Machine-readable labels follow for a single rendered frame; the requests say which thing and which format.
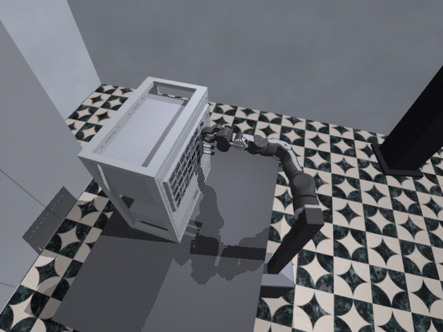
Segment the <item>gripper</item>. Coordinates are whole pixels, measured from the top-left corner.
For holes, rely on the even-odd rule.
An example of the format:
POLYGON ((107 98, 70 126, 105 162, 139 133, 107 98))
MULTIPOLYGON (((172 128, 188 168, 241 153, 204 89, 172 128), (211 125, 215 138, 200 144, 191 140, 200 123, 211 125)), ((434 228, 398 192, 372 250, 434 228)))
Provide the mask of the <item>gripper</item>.
POLYGON ((238 149, 243 148, 243 144, 240 142, 232 143, 233 140, 233 128, 228 125, 214 124, 212 127, 204 127, 202 131, 201 137, 207 143, 211 143, 212 141, 217 141, 217 149, 222 152, 227 152, 230 147, 236 147, 238 149), (212 136, 207 134, 211 134, 213 131, 217 132, 212 136))

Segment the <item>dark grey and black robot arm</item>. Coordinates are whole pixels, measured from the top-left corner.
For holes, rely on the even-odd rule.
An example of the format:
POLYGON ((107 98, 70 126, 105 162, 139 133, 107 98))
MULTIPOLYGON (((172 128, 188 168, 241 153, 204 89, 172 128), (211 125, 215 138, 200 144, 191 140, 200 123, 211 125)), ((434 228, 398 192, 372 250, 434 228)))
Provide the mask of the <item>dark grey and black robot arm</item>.
POLYGON ((304 173, 288 143, 276 138, 263 138, 260 135, 252 136, 244 132, 236 134, 233 143, 236 142, 243 144, 242 149, 234 147, 236 150, 247 150, 248 153, 253 155, 271 156, 282 163, 284 173, 290 182, 293 213, 296 220, 304 208, 320 208, 316 195, 315 179, 313 176, 304 173))

